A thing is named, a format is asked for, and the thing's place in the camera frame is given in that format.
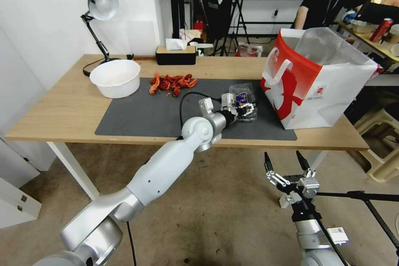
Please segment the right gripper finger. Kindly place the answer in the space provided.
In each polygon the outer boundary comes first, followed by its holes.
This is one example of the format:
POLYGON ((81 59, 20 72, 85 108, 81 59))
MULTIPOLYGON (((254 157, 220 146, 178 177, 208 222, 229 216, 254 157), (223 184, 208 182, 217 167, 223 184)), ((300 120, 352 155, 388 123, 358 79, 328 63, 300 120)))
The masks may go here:
POLYGON ((264 167, 266 170, 266 178, 271 184, 274 186, 280 185, 282 187, 287 187, 289 185, 289 181, 287 179, 274 171, 272 162, 267 152, 264 152, 264 167))
POLYGON ((303 170, 303 173, 299 175, 299 178, 314 178, 316 176, 316 171, 310 168, 308 161, 298 150, 296 151, 296 156, 300 167, 303 170))

